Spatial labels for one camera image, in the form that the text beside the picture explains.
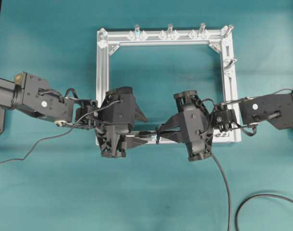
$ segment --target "aluminum frame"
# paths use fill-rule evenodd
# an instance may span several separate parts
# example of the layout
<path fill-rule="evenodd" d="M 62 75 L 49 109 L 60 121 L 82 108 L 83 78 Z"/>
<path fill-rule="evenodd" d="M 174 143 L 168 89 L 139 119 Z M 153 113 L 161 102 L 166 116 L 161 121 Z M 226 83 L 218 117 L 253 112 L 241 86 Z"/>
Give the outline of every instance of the aluminum frame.
<path fill-rule="evenodd" d="M 167 30 L 140 31 L 135 25 L 133 31 L 106 31 L 104 28 L 97 31 L 97 74 L 96 74 L 96 100 L 101 106 L 105 93 L 109 90 L 109 58 L 120 47 L 128 46 L 164 46 L 164 45 L 208 45 L 220 55 L 221 78 L 223 99 L 225 101 L 238 99 L 235 63 L 233 50 L 232 30 L 234 26 L 224 26 L 222 29 L 206 30 L 206 25 L 201 24 L 199 29 L 176 30 L 169 24 Z M 237 121 L 240 121 L 238 104 L 228 106 L 235 110 Z M 129 136 L 134 136 L 138 131 L 133 131 Z M 148 144 L 155 144 L 155 136 L 149 139 Z M 213 142 L 240 142 L 239 129 L 220 133 L 214 131 Z M 161 139 L 160 143 L 175 143 L 168 139 Z"/>

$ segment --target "screw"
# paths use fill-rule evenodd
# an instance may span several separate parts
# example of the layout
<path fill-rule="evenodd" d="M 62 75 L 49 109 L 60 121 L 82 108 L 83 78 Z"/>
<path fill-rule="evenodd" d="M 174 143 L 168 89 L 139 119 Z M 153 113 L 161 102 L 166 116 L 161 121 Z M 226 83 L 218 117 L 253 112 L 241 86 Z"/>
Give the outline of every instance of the screw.
<path fill-rule="evenodd" d="M 253 110 L 257 110 L 258 109 L 258 105 L 255 103 L 252 105 Z"/>
<path fill-rule="evenodd" d="M 221 117 L 217 117 L 217 122 L 221 123 L 222 122 L 222 118 Z"/>
<path fill-rule="evenodd" d="M 205 31 L 205 27 L 206 27 L 206 24 L 205 23 L 201 23 L 201 26 L 200 26 L 200 29 L 199 29 L 200 35 Z"/>
<path fill-rule="evenodd" d="M 173 32 L 173 24 L 170 23 L 169 25 L 167 25 L 167 37 L 170 38 L 171 34 Z"/>
<path fill-rule="evenodd" d="M 46 101 L 43 101 L 43 102 L 41 102 L 41 106 L 43 106 L 43 107 L 47 107 L 47 102 Z"/>

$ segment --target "teal surface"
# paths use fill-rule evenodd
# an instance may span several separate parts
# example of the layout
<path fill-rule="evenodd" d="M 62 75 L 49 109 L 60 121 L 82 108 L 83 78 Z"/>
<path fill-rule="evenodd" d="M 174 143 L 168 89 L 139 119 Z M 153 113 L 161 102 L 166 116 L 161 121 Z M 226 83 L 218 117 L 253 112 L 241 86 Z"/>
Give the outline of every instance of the teal surface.
<path fill-rule="evenodd" d="M 234 24 L 239 97 L 293 88 L 293 0 L 4 0 L 0 77 L 27 71 L 61 92 L 95 98 L 96 31 Z M 197 89 L 220 101 L 217 54 L 208 47 L 120 49 L 111 85 L 132 85 L 153 127 L 176 112 L 173 94 Z M 0 161 L 23 156 L 40 138 L 64 132 L 8 111 Z M 293 198 L 293 131 L 270 124 L 236 144 L 216 144 L 230 183 L 233 214 L 251 193 Z M 212 159 L 189 163 L 182 144 L 142 146 L 124 159 L 100 157 L 92 131 L 41 143 L 24 162 L 0 166 L 0 231 L 226 230 L 227 196 Z M 242 231 L 293 231 L 293 205 L 257 199 L 241 212 Z"/>

